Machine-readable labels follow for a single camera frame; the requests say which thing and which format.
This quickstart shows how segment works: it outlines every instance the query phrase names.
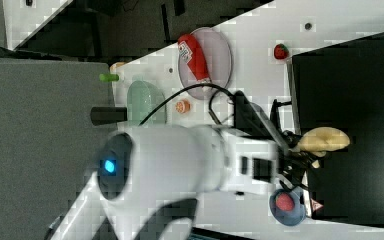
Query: pink plate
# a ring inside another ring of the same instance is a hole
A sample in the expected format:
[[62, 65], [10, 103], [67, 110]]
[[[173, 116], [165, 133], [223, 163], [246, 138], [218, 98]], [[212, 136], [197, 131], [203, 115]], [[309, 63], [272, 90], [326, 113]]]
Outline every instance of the pink plate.
[[[232, 72], [232, 55], [226, 38], [211, 28], [199, 28], [191, 34], [199, 42], [204, 52], [211, 82], [226, 87]], [[179, 76], [183, 87], [198, 83], [188, 65], [181, 58], [179, 58]], [[196, 99], [204, 100], [209, 99], [215, 91], [216, 89], [213, 89], [204, 93], [202, 88], [194, 88], [188, 93]]]

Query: black cable wire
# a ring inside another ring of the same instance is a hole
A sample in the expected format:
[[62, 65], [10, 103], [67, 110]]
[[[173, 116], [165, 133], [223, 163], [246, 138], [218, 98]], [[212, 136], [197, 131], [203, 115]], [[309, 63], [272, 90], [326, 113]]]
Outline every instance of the black cable wire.
[[216, 97], [216, 95], [220, 92], [220, 90], [217, 89], [213, 95], [211, 95], [210, 101], [208, 102], [208, 113], [210, 114], [211, 118], [217, 125], [221, 125], [220, 120], [218, 119], [217, 115], [213, 111], [213, 100]]
[[166, 105], [169, 101], [171, 101], [173, 98], [177, 97], [178, 95], [180, 95], [181, 93], [183, 92], [186, 92], [188, 90], [191, 90], [191, 89], [194, 89], [194, 88], [198, 88], [198, 87], [211, 87], [211, 88], [216, 88], [218, 90], [220, 90], [220, 92], [226, 94], [227, 96], [229, 96], [229, 98], [233, 98], [233, 94], [230, 93], [226, 88], [223, 88], [223, 87], [220, 87], [219, 85], [216, 85], [216, 84], [213, 84], [213, 83], [199, 83], [199, 84], [195, 84], [195, 85], [192, 85], [192, 86], [189, 86], [189, 87], [186, 87], [186, 88], [183, 88], [182, 90], [176, 92], [175, 94], [171, 95], [169, 98], [167, 98], [164, 102], [162, 102], [160, 105], [158, 105], [154, 110], [152, 110], [152, 112], [150, 112], [148, 114], [148, 116], [146, 116], [140, 123], [139, 123], [139, 126], [143, 125], [144, 123], [146, 123], [146, 121], [148, 121], [148, 119], [150, 117], [152, 117], [152, 115], [154, 115], [160, 108], [162, 108], [164, 105]]

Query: white tabletop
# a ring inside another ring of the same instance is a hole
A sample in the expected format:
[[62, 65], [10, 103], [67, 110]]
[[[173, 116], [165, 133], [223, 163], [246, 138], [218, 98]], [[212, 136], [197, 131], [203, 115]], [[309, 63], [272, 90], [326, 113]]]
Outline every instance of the white tabletop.
[[33, 0], [31, 7], [26, 0], [3, 0], [7, 48], [15, 49], [24, 43], [73, 0]]
[[[304, 29], [313, 24], [310, 31]], [[290, 98], [284, 62], [273, 58], [273, 48], [284, 43], [292, 54], [384, 31], [384, 0], [277, 0], [268, 5], [224, 22], [215, 30], [223, 33], [231, 47], [233, 71], [229, 90], [242, 90], [251, 101], [269, 113], [274, 98]], [[132, 77], [162, 89], [166, 97], [182, 88], [177, 72], [177, 44], [116, 68], [124, 82], [113, 84], [116, 105], [125, 106]], [[168, 104], [168, 123], [192, 126], [212, 123], [207, 102], [191, 101], [192, 111], [186, 115], [174, 112]], [[225, 98], [215, 101], [215, 111], [224, 118], [230, 112]], [[293, 129], [291, 109], [283, 111], [283, 128]], [[264, 196], [211, 193], [202, 196], [196, 226], [210, 230], [247, 236], [254, 239], [380, 239], [384, 229], [305, 220], [297, 227], [276, 222], [268, 209], [269, 192]]]

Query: blue light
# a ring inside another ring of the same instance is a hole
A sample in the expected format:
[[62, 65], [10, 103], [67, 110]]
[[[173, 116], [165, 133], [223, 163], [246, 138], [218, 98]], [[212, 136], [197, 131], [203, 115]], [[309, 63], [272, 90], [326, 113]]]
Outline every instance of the blue light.
[[105, 170], [107, 170], [109, 173], [113, 173], [115, 171], [115, 165], [110, 160], [105, 160]]

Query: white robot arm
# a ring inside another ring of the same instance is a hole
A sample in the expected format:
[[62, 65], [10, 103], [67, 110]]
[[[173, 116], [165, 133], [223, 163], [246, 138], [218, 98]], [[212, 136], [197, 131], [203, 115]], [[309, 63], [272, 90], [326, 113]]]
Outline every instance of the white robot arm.
[[250, 186], [271, 182], [276, 160], [274, 142], [252, 140], [232, 128], [153, 126], [117, 132], [52, 239], [92, 239], [105, 218], [120, 240], [186, 239], [198, 194], [264, 194]]

